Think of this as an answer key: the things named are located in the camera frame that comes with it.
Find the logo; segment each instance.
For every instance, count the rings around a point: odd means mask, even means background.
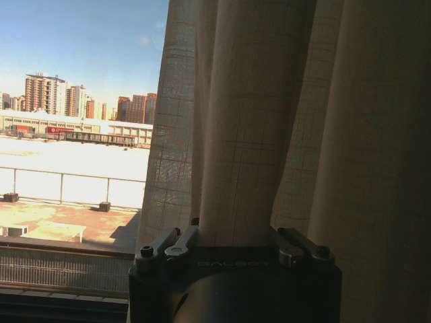
[[[213,267],[213,268],[226,268],[226,267],[259,267],[264,266],[268,267],[269,262],[266,261],[198,261],[198,267]]]

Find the red sign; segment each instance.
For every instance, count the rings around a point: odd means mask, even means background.
[[[61,128],[61,127],[47,127],[46,129],[48,133],[68,133],[75,130],[75,129]]]

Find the cloud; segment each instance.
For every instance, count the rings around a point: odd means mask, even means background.
[[[159,20],[158,22],[155,22],[155,24],[154,24],[154,28],[159,29],[159,30],[163,30],[164,26],[165,26],[165,22],[162,20]]]
[[[141,46],[148,46],[150,44],[150,38],[147,36],[142,36],[137,43]]]

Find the metal grate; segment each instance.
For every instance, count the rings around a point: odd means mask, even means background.
[[[132,260],[0,248],[0,283],[128,293]]]

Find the railing post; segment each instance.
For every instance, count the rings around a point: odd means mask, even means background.
[[[109,201],[109,180],[110,180],[110,178],[108,178],[108,185],[107,185],[107,188],[106,188],[106,202]]]
[[[13,193],[16,193],[16,168],[13,169]]]
[[[63,173],[61,173],[61,182],[60,182],[60,204],[63,203]]]

